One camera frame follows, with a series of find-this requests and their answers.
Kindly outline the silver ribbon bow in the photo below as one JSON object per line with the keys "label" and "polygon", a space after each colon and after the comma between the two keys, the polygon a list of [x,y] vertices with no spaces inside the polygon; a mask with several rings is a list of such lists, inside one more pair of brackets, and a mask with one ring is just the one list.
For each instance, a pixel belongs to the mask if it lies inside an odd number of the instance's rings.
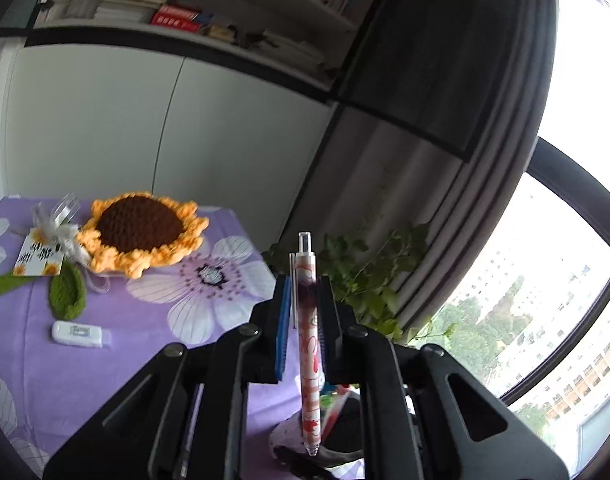
{"label": "silver ribbon bow", "polygon": [[91,270],[91,255],[77,240],[79,226],[72,223],[78,214],[80,203],[78,198],[70,193],[47,210],[43,202],[32,207],[32,222],[34,227],[40,229],[48,240],[57,242],[63,249],[65,258],[71,263],[79,264],[87,285],[97,294],[106,294],[110,291],[110,279],[103,274],[96,274]]}

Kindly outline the sunflower gift tag card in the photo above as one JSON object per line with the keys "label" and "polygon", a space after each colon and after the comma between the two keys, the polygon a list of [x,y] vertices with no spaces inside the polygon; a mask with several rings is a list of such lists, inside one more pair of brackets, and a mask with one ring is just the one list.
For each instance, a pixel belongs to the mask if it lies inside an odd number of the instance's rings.
{"label": "sunflower gift tag card", "polygon": [[62,244],[47,237],[40,228],[32,228],[24,239],[12,269],[13,276],[35,278],[61,273],[64,260]]}

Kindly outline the grey curtain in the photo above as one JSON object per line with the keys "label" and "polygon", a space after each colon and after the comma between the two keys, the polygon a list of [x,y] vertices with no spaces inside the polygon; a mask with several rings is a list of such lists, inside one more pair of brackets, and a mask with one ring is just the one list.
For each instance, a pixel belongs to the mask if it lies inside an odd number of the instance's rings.
{"label": "grey curtain", "polygon": [[282,239],[355,236],[371,250],[411,224],[427,245],[392,280],[416,327],[480,254],[532,156],[558,0],[372,0],[335,110]]}

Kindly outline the purple floral tablecloth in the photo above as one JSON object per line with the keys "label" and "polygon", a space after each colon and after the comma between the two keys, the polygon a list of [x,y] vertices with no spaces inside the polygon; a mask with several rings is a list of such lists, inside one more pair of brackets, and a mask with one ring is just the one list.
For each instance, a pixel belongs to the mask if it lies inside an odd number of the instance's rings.
{"label": "purple floral tablecloth", "polygon": [[273,294],[275,280],[235,213],[200,212],[209,227],[193,255],[88,292],[80,322],[108,333],[105,348],[53,340],[47,278],[0,296],[0,431],[33,474],[165,344],[209,344]]}

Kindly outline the pink patterned pen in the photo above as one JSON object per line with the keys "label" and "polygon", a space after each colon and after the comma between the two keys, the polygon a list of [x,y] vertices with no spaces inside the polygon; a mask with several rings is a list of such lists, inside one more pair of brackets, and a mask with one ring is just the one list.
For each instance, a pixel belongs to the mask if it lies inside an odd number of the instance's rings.
{"label": "pink patterned pen", "polygon": [[316,456],[321,443],[320,358],[317,310],[316,255],[310,232],[297,234],[297,251],[290,255],[292,304],[299,337],[302,442],[308,456]]}

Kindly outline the green crochet stem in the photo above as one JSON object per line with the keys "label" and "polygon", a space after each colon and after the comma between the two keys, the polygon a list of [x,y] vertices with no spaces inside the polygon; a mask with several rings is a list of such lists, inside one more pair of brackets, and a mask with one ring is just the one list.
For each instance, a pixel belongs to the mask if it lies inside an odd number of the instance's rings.
{"label": "green crochet stem", "polygon": [[0,297],[31,283],[34,276],[15,275],[13,272],[0,275]]}

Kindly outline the white correction tape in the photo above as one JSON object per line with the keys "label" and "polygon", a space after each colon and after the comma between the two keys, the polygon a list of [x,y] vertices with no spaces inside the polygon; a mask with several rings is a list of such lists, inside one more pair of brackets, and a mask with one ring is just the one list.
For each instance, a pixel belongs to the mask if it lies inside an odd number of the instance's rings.
{"label": "white correction tape", "polygon": [[67,321],[55,321],[51,327],[51,337],[57,344],[80,348],[108,348],[112,342],[109,330]]}

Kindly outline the grey white pen holder cup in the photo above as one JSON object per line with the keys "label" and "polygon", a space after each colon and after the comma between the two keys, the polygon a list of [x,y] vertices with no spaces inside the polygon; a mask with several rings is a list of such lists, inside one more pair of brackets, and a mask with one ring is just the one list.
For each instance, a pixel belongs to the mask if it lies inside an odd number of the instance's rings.
{"label": "grey white pen holder cup", "polygon": [[298,479],[363,479],[360,395],[352,389],[321,398],[322,434],[316,455],[302,442],[301,412],[281,422],[269,435],[273,459]]}

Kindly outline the bookshelf with books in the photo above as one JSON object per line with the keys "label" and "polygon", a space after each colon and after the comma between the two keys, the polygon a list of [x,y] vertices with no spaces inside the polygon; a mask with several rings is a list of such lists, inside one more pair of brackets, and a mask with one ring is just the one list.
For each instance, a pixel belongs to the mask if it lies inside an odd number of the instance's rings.
{"label": "bookshelf with books", "polygon": [[38,0],[42,41],[117,44],[218,63],[299,92],[337,81],[373,0]]}

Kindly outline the white cabinet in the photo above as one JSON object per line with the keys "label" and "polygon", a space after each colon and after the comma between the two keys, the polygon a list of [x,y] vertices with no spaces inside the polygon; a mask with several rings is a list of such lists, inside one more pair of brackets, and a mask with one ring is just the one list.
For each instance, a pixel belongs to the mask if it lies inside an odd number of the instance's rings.
{"label": "white cabinet", "polygon": [[150,191],[275,242],[331,110],[191,58],[0,39],[0,200]]}

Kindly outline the green potted plant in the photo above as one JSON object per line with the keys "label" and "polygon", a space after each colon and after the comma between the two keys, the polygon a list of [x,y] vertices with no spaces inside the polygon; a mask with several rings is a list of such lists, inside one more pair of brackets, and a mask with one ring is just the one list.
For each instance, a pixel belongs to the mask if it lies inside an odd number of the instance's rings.
{"label": "green potted plant", "polygon": [[325,236],[317,254],[317,273],[330,279],[334,299],[352,307],[357,321],[399,344],[425,339],[432,328],[405,328],[397,317],[398,296],[393,288],[399,274],[417,269],[427,249],[425,224],[407,222],[393,230],[380,247],[368,254],[368,245],[357,236]]}

